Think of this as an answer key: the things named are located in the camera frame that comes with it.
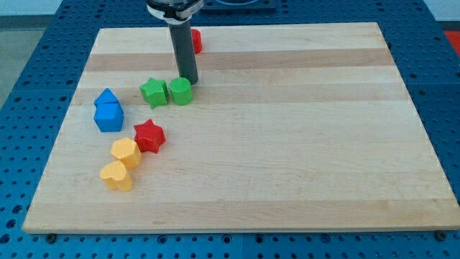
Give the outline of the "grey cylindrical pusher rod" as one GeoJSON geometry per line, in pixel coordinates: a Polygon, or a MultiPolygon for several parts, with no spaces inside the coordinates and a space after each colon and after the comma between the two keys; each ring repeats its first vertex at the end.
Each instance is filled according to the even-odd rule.
{"type": "Polygon", "coordinates": [[[198,69],[190,22],[169,24],[168,28],[179,76],[188,79],[190,84],[194,85],[198,82],[198,69]]]}

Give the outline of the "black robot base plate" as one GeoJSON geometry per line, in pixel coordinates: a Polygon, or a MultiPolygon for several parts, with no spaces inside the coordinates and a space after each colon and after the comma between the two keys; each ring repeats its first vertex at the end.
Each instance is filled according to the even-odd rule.
{"type": "Polygon", "coordinates": [[[277,0],[205,0],[202,12],[275,11],[277,0]]]}

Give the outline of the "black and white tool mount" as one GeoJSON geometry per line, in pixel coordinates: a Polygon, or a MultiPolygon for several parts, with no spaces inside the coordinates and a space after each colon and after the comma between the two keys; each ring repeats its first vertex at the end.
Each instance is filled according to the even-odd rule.
{"type": "Polygon", "coordinates": [[[204,0],[146,0],[147,11],[168,24],[182,24],[200,11],[204,0]]]}

